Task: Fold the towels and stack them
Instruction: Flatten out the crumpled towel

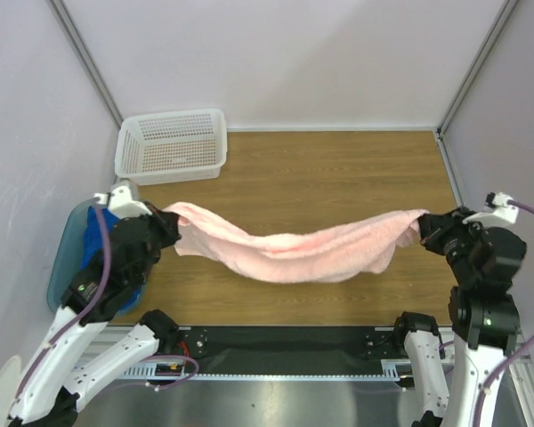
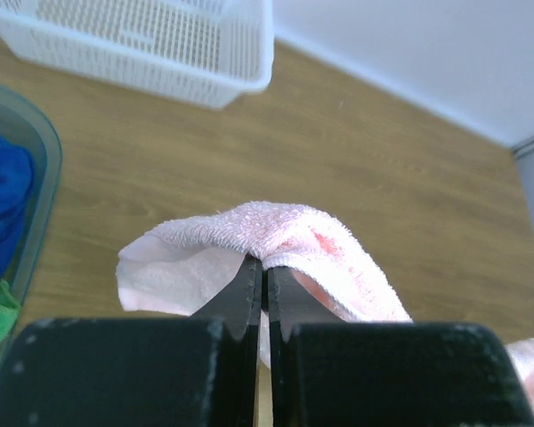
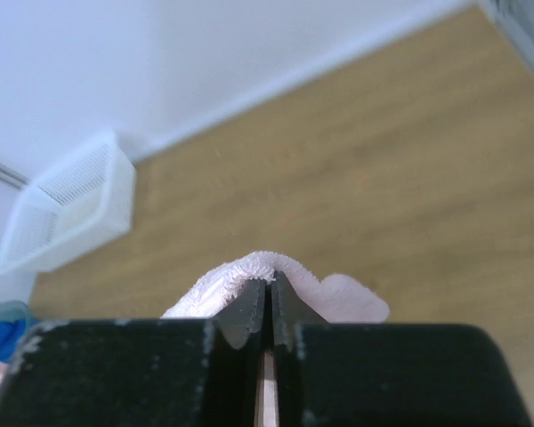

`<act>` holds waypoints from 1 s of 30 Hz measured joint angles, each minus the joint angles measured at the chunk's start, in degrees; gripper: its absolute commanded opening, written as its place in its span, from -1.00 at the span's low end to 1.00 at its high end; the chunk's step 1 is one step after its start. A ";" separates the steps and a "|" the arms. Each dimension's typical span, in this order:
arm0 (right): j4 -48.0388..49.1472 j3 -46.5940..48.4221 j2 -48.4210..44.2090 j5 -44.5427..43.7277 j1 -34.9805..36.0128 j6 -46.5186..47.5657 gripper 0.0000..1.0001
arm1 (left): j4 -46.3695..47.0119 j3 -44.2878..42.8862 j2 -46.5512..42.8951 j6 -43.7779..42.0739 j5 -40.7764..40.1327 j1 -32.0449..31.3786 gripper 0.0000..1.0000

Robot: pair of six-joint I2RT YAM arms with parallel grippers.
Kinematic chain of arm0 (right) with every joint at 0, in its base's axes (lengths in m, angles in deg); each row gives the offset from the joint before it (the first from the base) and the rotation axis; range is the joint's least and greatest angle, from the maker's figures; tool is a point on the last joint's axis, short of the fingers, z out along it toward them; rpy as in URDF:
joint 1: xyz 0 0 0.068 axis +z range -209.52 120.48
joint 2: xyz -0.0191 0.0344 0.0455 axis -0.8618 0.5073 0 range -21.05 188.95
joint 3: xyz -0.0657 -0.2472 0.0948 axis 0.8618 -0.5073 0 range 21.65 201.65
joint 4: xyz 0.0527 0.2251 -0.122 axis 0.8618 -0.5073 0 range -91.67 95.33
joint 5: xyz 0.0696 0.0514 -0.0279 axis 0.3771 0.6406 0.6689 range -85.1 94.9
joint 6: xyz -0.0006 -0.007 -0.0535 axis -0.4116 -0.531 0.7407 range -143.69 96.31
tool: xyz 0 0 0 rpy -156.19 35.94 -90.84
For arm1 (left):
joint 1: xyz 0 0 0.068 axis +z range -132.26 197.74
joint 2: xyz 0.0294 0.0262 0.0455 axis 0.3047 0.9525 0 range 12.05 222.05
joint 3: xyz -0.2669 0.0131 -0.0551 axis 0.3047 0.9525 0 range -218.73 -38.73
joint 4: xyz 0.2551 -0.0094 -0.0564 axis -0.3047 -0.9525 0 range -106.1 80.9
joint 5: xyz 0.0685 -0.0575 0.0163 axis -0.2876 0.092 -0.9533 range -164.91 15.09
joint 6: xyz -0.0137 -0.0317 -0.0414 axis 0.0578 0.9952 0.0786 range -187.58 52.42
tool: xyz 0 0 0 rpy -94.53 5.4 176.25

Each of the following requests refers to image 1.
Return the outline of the pink towel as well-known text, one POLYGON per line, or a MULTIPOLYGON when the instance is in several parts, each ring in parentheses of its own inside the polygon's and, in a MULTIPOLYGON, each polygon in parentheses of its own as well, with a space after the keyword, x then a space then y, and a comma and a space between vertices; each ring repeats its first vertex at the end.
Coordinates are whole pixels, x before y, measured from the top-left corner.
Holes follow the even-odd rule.
POLYGON ((241 276, 268 283, 338 283, 384 272, 397 248, 419 237, 424 209, 383 213, 308 234, 253 236, 203 207, 177 202, 180 256, 201 256, 241 276))

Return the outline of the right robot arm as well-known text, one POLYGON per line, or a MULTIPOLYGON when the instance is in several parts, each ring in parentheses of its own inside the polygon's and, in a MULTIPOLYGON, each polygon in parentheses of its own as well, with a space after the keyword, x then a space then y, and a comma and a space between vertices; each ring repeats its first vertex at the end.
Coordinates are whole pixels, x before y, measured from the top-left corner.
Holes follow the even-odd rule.
POLYGON ((509 290, 526 243, 509 228, 518 210, 493 205, 476 213, 459 207, 418 220, 420 244, 446 259, 456 280, 449 297, 455 362, 446 378, 441 331, 425 314, 403 312, 394 325, 394 351, 409 358, 421 416, 415 426, 491 426, 498 391, 520 333, 509 290))

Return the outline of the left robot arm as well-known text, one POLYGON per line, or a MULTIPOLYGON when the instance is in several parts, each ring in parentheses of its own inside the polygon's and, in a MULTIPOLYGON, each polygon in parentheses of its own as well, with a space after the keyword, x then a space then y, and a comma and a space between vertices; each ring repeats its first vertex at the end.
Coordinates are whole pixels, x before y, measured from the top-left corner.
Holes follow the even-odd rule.
POLYGON ((178 325, 162 310, 152 310, 123 340, 76 366, 93 339, 142 290, 162 251, 181 238, 178 215, 155 207, 112 228, 100 210, 95 214, 101 248, 69 282, 40 349, 25 368, 8 414, 12 426, 70 426, 128 367, 177 348, 178 325))

